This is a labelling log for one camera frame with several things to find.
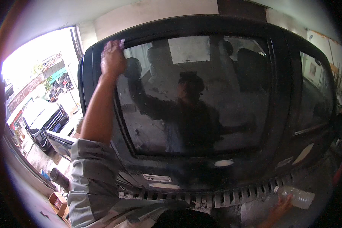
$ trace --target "license plate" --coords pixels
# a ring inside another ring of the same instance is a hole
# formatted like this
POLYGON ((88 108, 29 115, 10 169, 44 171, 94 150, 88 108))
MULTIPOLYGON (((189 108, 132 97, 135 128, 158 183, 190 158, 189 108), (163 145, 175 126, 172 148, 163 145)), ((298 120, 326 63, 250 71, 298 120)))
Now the license plate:
POLYGON ((55 128, 53 129, 53 131, 54 131, 54 132, 57 132, 58 129, 59 129, 60 127, 61 127, 61 124, 58 123, 58 124, 55 126, 55 128))

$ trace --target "black vehicle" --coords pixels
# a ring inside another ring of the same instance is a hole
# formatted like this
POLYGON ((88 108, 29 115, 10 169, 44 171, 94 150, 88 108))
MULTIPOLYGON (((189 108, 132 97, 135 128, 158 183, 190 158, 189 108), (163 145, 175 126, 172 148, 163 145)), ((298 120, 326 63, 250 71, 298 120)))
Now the black vehicle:
MULTIPOLYGON (((313 165, 333 141, 332 71, 323 52, 299 35, 220 15, 137 25, 81 58, 84 114, 101 51, 115 39, 125 39, 127 69, 115 91, 111 146, 122 164, 119 191, 133 198, 182 198, 196 207, 244 203, 291 181, 286 175, 313 165), (185 81, 199 81, 202 121, 178 105, 185 81)), ((70 155, 73 138, 46 134, 70 155)))
POLYGON ((62 105, 39 98, 27 104, 23 110, 23 118, 28 135, 43 151, 47 151, 51 146, 44 131, 48 129, 60 132, 69 120, 62 105))

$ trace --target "window glass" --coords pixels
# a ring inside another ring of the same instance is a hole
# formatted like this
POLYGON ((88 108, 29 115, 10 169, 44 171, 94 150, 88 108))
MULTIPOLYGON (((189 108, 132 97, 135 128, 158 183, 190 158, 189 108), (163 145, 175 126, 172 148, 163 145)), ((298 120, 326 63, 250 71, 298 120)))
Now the window glass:
POLYGON ((124 50, 117 82, 138 154, 192 155, 259 148, 269 97, 263 40, 189 36, 124 50))
POLYGON ((327 70, 315 58, 300 52, 303 71, 301 110, 296 131, 327 123, 333 110, 327 70))

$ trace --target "hand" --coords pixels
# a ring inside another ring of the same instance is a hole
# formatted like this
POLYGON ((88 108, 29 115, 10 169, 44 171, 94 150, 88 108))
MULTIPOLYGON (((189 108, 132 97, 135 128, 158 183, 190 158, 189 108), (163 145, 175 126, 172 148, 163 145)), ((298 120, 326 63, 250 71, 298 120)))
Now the hand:
POLYGON ((270 214, 266 221, 258 225, 258 228, 270 228, 272 227, 286 212, 292 208, 292 194, 288 195, 286 199, 279 197, 279 202, 270 211, 270 214))
POLYGON ((115 82, 118 76, 125 71, 126 60, 119 41, 109 41, 101 52, 101 81, 115 82))
POLYGON ((292 194, 288 195, 286 199, 279 196, 278 204, 275 205, 270 211, 269 220, 277 222, 290 208, 292 208, 292 194))

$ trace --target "bottle cap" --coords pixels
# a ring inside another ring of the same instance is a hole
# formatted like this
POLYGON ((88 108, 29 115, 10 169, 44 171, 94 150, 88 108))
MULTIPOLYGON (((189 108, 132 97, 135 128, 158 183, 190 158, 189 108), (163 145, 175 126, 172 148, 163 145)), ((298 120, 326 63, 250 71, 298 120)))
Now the bottle cap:
POLYGON ((277 192, 278 192, 278 189, 279 189, 279 186, 276 186, 276 187, 274 188, 274 193, 277 193, 277 192))

